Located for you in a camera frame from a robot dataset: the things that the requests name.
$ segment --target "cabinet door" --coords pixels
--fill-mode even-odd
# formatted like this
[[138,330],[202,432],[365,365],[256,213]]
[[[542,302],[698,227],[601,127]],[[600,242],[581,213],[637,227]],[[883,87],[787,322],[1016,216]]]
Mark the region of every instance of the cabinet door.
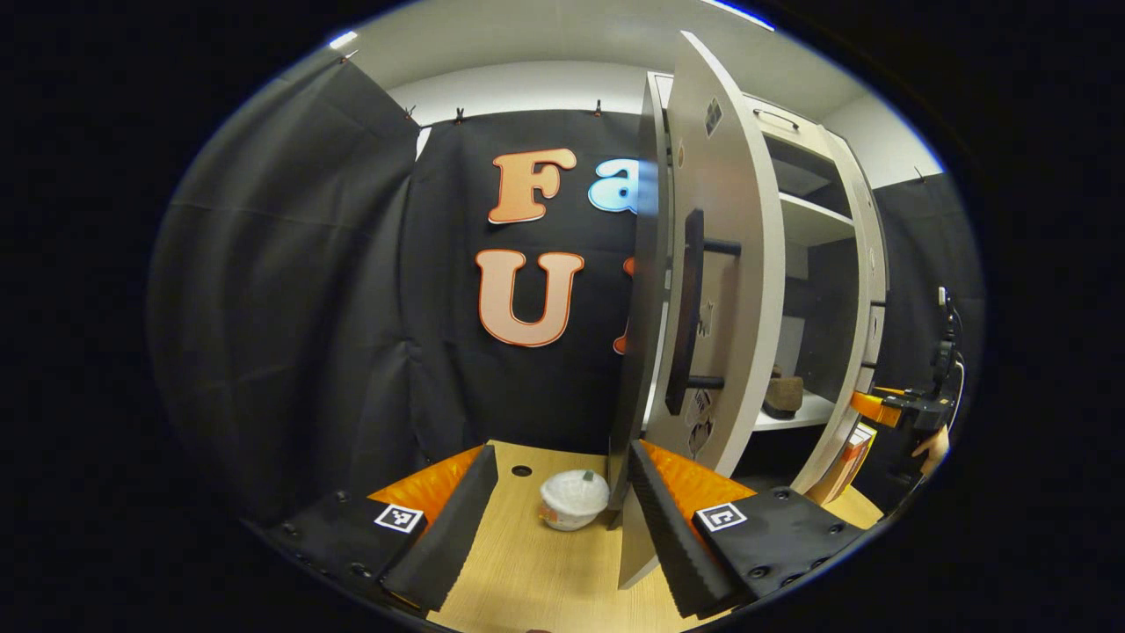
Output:
[[[670,283],[645,438],[730,476],[757,421],[781,335],[781,200],[738,85],[694,35],[681,31],[676,46],[666,112],[672,204],[659,200],[659,212],[670,217]],[[700,236],[737,243],[740,252],[701,250]],[[723,387],[684,389],[685,374],[722,379]],[[628,587],[651,569],[651,542],[639,513],[623,513],[622,530],[620,580]]]

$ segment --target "cabinet handle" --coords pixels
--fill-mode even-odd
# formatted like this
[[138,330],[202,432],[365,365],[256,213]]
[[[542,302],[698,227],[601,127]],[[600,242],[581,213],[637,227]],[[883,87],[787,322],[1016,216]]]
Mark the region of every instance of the cabinet handle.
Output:
[[788,118],[788,117],[784,117],[784,116],[782,116],[782,115],[780,115],[777,112],[772,112],[770,110],[764,110],[762,108],[754,108],[754,114],[757,115],[757,116],[762,116],[763,114],[768,114],[768,115],[776,116],[777,118],[780,118],[782,120],[789,121],[789,124],[793,126],[793,129],[800,129],[800,127],[801,127],[800,125],[796,124],[795,120],[793,120],[791,118]]
[[700,327],[700,300],[703,297],[703,252],[712,251],[739,256],[742,245],[738,242],[703,237],[703,209],[696,208],[684,221],[684,277],[680,290],[680,322],[676,324],[676,344],[668,372],[668,388],[664,404],[668,413],[678,416],[684,396],[692,389],[722,389],[722,377],[692,377],[692,358],[695,356],[695,337]]

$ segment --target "shelf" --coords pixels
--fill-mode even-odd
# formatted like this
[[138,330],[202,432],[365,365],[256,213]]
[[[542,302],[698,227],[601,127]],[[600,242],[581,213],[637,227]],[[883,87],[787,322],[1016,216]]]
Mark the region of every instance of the shelf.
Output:
[[765,412],[758,412],[758,422],[754,425],[755,432],[795,429],[801,427],[814,427],[828,423],[832,415],[835,404],[820,398],[806,390],[801,400],[801,408],[792,421],[778,421],[771,418]]
[[850,218],[789,193],[781,196],[785,239],[803,246],[816,246],[855,236]]

